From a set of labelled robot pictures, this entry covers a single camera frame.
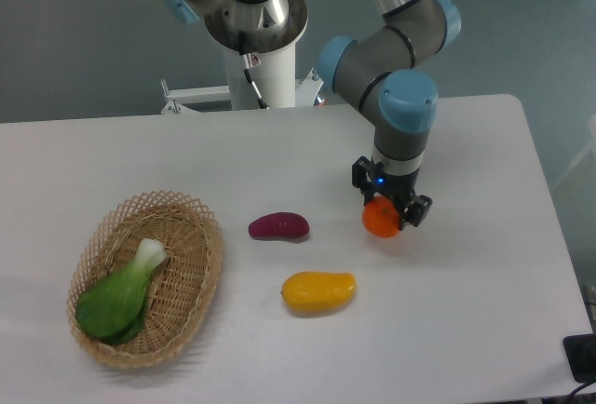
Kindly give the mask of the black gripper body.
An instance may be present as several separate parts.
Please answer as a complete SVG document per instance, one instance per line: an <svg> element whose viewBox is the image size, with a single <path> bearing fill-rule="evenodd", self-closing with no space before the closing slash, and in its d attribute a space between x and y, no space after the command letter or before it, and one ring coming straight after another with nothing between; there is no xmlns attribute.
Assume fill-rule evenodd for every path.
<svg viewBox="0 0 596 404"><path fill-rule="evenodd" d="M406 207L415 196L419 164L411 160L379 159L372 161L370 200L381 195L395 207Z"/></svg>

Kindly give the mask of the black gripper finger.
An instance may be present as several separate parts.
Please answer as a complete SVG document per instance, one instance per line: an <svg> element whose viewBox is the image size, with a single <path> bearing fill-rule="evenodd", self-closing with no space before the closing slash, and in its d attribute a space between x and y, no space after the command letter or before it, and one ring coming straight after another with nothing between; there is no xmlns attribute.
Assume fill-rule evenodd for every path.
<svg viewBox="0 0 596 404"><path fill-rule="evenodd" d="M418 227L428 215L431 207L432 199L429 196L411 194L411 197L400 204L398 208L399 229L404 230L406 226Z"/></svg>
<svg viewBox="0 0 596 404"><path fill-rule="evenodd" d="M361 156L352 165L352 185L362 194L364 205L367 205L374 197L373 182L370 177L373 174L373 169L373 162L365 156Z"/></svg>

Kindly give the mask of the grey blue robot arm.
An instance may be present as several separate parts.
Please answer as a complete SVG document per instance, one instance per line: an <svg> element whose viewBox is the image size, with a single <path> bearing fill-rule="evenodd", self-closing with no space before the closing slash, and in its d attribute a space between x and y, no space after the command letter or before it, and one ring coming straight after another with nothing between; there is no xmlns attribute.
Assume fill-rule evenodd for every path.
<svg viewBox="0 0 596 404"><path fill-rule="evenodd" d="M298 105L305 83L295 77L295 47L308 23L305 0L163 0L181 22L202 20L223 51L236 110ZM386 198L399 227L417 226L432 201L415 183L436 116L438 90L419 63L450 45L461 29L451 0L375 0L382 27L358 41L337 36L312 70L374 128L372 154L352 167L364 200Z"/></svg>

